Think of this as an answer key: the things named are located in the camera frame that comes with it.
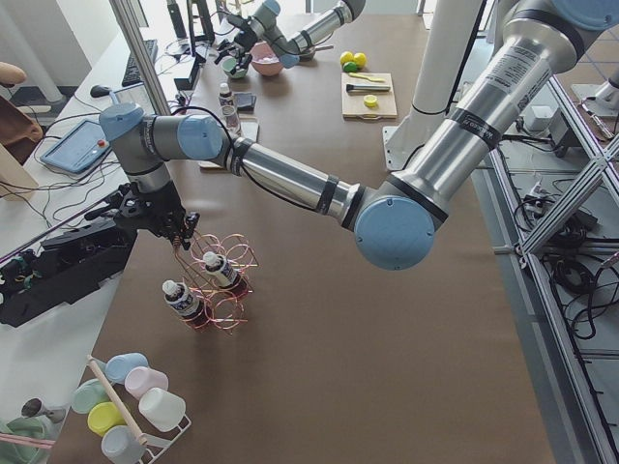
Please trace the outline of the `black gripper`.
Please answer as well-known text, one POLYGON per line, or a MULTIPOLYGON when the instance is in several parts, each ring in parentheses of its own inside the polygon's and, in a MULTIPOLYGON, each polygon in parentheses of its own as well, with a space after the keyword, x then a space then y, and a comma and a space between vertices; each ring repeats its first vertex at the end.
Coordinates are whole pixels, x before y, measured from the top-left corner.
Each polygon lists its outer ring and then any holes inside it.
POLYGON ((117 226, 127 230, 148 230, 168 240, 181 239, 181 247, 190 249, 200 214, 186 214, 172 181, 151 192, 139 191, 135 182, 120 185, 104 202, 106 206, 91 210, 84 217, 94 220, 114 210, 112 218, 117 226))
POLYGON ((263 24, 253 16, 244 18, 237 14, 229 14, 227 21, 239 30, 234 42, 242 48, 253 48, 264 34, 263 24))

